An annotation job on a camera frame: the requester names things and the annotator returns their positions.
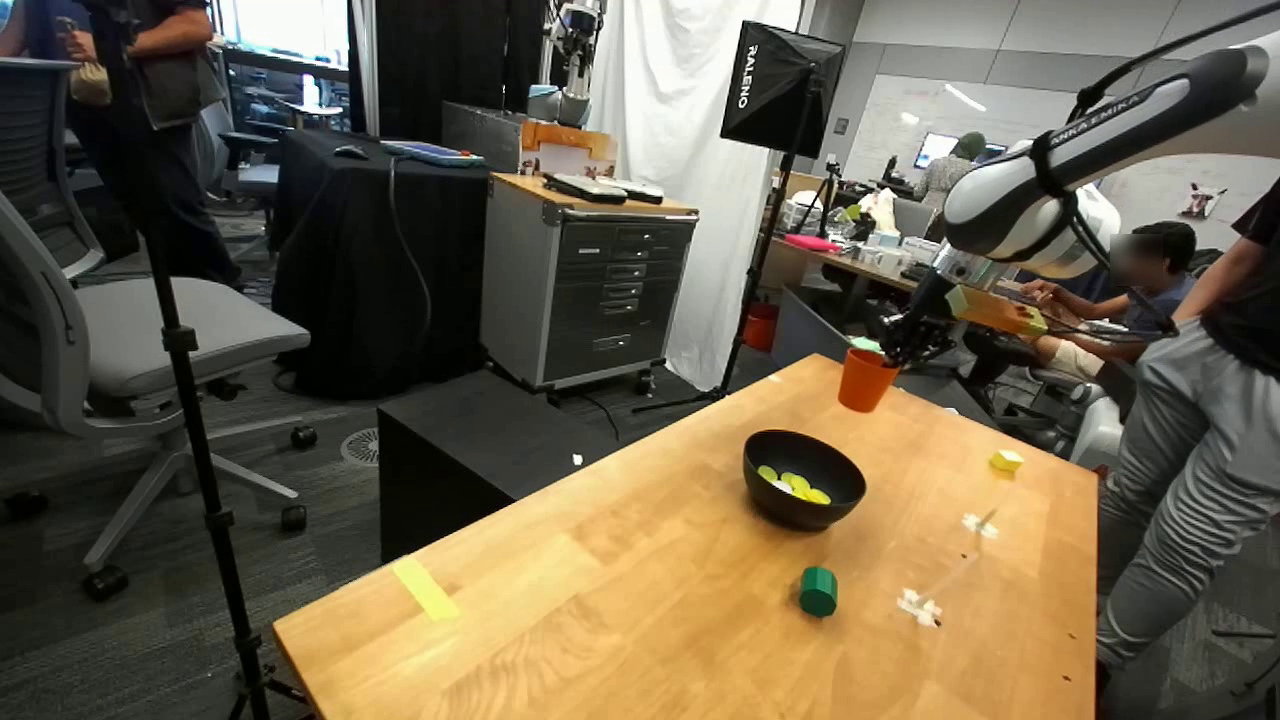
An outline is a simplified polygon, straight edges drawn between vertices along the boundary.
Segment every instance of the person's arm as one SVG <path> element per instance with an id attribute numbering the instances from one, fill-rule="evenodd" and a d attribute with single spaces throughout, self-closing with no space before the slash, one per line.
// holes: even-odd
<path id="1" fill-rule="evenodd" d="M 1134 306 L 1134 294 L 1110 294 L 1110 298 L 1091 305 L 1091 298 L 1086 298 L 1062 283 L 1047 283 L 1047 280 L 1038 280 L 1033 294 L 1039 306 L 1069 311 L 1077 318 L 1105 318 L 1105 317 L 1119 317 Z"/>
<path id="2" fill-rule="evenodd" d="M 134 34 L 127 61 L 188 56 L 207 48 L 207 41 L 213 41 L 213 20 L 206 14 L 206 9 L 175 9 L 157 26 L 144 26 Z"/>
<path id="3" fill-rule="evenodd" d="M 1071 337 L 1071 342 L 1087 346 L 1110 365 L 1137 365 L 1148 346 L 1148 341 L 1099 341 L 1099 337 Z"/>
<path id="4" fill-rule="evenodd" d="M 26 50 L 26 34 L 27 34 L 27 0 L 15 0 L 7 9 L 7 25 L 0 26 L 0 56 Z"/>
<path id="5" fill-rule="evenodd" d="M 98 43 L 93 43 L 93 31 L 64 31 L 64 48 L 78 64 L 98 64 Z"/>
<path id="6" fill-rule="evenodd" d="M 1234 288 L 1240 288 L 1256 265 L 1268 254 L 1268 242 L 1240 234 L 1208 270 L 1192 283 L 1184 305 L 1172 311 L 1172 322 L 1202 318 L 1211 305 L 1219 305 Z"/>

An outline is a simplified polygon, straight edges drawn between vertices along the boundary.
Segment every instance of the black box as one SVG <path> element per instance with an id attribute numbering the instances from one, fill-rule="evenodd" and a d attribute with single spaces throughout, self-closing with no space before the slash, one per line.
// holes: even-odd
<path id="1" fill-rule="evenodd" d="M 615 447 L 608 430 L 565 414 L 492 371 L 394 399 L 376 413 L 376 422 L 383 560 L 448 536 Z"/>

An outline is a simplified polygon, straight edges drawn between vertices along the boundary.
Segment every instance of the orange cup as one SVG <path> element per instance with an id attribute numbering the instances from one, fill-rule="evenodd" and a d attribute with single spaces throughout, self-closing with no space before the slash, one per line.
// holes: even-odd
<path id="1" fill-rule="evenodd" d="M 871 413 L 893 380 L 897 380 L 897 368 L 885 354 L 851 346 L 846 354 L 840 405 L 858 413 Z"/>

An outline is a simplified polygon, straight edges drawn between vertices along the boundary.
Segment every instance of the small white object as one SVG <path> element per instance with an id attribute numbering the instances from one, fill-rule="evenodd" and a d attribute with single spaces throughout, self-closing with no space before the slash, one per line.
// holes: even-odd
<path id="1" fill-rule="evenodd" d="M 964 511 L 962 523 L 964 523 L 970 532 L 983 536 L 983 539 L 995 539 L 995 536 L 1000 536 L 1000 528 L 995 528 L 994 519 L 978 516 L 978 511 Z"/>
<path id="2" fill-rule="evenodd" d="M 943 609 L 935 609 L 928 595 L 920 595 L 916 586 L 905 586 L 899 595 L 897 595 L 897 609 L 899 610 L 908 610 L 908 616 L 916 616 L 916 624 L 924 624 L 924 629 L 941 629 L 943 624 Z"/>
<path id="3" fill-rule="evenodd" d="M 322 83 L 317 83 L 317 74 L 305 74 L 305 107 L 322 107 Z"/>
<path id="4" fill-rule="evenodd" d="M 885 354 L 885 346 L 879 346 L 876 337 L 846 337 L 846 342 L 850 342 L 851 350 Z"/>

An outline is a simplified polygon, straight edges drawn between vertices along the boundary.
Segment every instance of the person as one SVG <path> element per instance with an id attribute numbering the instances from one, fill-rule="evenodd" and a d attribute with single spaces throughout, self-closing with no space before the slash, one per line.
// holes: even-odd
<path id="1" fill-rule="evenodd" d="M 13 0 L 7 25 L 0 26 L 0 56 L 71 61 L 56 31 L 62 14 L 82 26 L 87 25 L 82 0 Z"/>
<path id="2" fill-rule="evenodd" d="M 1071 380 L 1096 380 L 1105 365 L 1127 368 L 1158 337 L 1169 337 L 1176 305 L 1197 283 L 1197 231 L 1192 224 L 1169 224 L 1169 238 L 1172 283 L 1164 291 L 1087 298 L 1054 280 L 1024 283 L 1033 305 L 1063 328 L 1058 337 L 1038 337 L 1038 365 Z M 1117 318 L 1125 322 L 1125 337 L 1099 337 L 1087 328 L 1091 318 Z"/>
<path id="3" fill-rule="evenodd" d="M 78 64 L 105 64 L 111 83 L 110 107 L 71 105 L 71 129 L 93 169 L 150 234 L 157 266 L 242 288 L 242 266 L 230 254 L 198 180 L 198 107 L 186 124 L 151 129 L 134 73 L 134 64 L 207 50 L 207 0 L 87 0 L 85 9 L 93 31 L 64 31 L 64 48 Z"/>
<path id="4" fill-rule="evenodd" d="M 1280 516 L 1280 180 L 1139 354 L 1137 408 L 1099 495 L 1099 678 L 1184 621 Z"/>

